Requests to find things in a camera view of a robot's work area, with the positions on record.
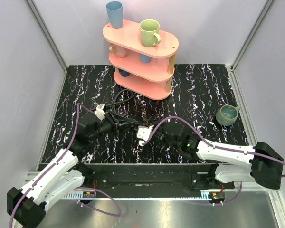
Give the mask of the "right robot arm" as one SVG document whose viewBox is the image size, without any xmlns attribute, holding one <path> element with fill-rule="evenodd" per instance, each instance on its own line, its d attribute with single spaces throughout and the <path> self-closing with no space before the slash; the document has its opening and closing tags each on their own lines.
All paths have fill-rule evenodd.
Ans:
<svg viewBox="0 0 285 228">
<path fill-rule="evenodd" d="M 173 132 L 167 124 L 154 129 L 154 135 L 170 144 L 183 158 L 221 162 L 206 176 L 206 183 L 211 188 L 234 181 L 255 181 L 272 190 L 281 187 L 284 159 L 265 142 L 257 142 L 255 146 L 218 143 L 202 140 L 184 127 Z"/>
</svg>

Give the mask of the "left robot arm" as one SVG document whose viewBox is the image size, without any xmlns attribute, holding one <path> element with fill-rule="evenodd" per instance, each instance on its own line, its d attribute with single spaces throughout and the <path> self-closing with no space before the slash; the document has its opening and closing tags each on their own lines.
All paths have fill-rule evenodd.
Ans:
<svg viewBox="0 0 285 228">
<path fill-rule="evenodd" d="M 95 111 L 86 119 L 76 119 L 75 129 L 66 148 L 30 182 L 7 193 L 9 227 L 17 221 L 25 228 L 37 227 L 49 209 L 76 188 L 96 187 L 91 168 L 81 163 L 93 139 L 108 133 L 122 133 L 134 128 L 137 121 L 112 112 Z"/>
</svg>

